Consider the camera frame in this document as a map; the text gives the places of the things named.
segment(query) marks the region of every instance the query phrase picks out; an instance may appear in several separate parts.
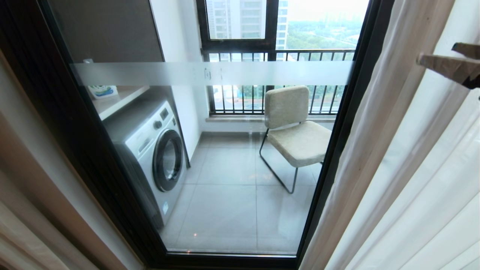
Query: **white curtain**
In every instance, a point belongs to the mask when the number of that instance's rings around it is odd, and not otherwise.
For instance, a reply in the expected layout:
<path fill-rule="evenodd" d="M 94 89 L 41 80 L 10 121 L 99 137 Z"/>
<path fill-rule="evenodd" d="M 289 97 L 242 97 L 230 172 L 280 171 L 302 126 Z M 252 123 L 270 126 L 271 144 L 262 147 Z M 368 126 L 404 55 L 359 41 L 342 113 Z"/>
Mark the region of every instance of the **white curtain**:
<path fill-rule="evenodd" d="M 0 266 L 9 270 L 98 270 L 0 171 Z"/>
<path fill-rule="evenodd" d="M 478 0 L 395 1 L 302 270 L 478 269 L 479 93 L 415 65 L 459 57 L 478 14 Z"/>

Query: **metal railing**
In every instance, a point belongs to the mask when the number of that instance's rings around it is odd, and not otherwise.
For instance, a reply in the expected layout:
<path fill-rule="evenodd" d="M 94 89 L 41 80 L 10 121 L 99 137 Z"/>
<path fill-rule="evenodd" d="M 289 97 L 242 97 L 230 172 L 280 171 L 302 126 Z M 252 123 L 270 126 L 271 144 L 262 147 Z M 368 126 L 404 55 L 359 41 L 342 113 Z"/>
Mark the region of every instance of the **metal railing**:
<path fill-rule="evenodd" d="M 350 61 L 354 49 L 205 52 L 205 61 Z M 265 92 L 286 86 L 208 86 L 210 114 L 262 115 Z M 346 86 L 307 86 L 309 115 L 336 115 Z"/>

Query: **washing machine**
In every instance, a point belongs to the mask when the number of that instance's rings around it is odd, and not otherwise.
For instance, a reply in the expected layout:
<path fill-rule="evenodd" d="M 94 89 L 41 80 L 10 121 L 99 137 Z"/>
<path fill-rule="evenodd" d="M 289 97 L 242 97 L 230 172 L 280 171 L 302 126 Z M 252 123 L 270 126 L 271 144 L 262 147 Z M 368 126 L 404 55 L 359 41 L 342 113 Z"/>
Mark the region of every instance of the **washing machine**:
<path fill-rule="evenodd" d="M 161 229 L 180 195 L 186 162 L 172 107 L 149 92 L 103 123 L 137 199 L 152 224 Z"/>

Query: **sky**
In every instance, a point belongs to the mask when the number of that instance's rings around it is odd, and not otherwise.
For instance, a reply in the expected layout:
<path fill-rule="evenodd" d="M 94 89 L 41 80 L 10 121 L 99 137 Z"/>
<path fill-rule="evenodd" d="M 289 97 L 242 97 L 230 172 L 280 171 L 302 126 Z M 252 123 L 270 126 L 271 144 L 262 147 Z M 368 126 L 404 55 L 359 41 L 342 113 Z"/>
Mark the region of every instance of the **sky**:
<path fill-rule="evenodd" d="M 290 21 L 318 21 L 322 13 L 345 11 L 351 14 L 365 14 L 368 0 L 289 0 Z"/>

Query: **chair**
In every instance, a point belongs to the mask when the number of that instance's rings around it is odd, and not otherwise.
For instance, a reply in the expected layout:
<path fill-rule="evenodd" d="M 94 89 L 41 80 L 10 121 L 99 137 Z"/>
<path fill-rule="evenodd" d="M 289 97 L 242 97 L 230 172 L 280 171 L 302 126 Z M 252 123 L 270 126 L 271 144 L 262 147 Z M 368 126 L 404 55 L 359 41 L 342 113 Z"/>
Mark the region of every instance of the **chair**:
<path fill-rule="evenodd" d="M 331 131 L 307 121 L 309 90 L 306 86 L 273 89 L 265 94 L 265 126 L 267 131 L 260 146 L 260 157 L 289 194 L 295 191 L 299 167 L 322 163 Z M 277 129 L 298 123 L 295 126 Z M 290 191 L 262 156 L 265 139 L 295 167 L 293 187 Z"/>

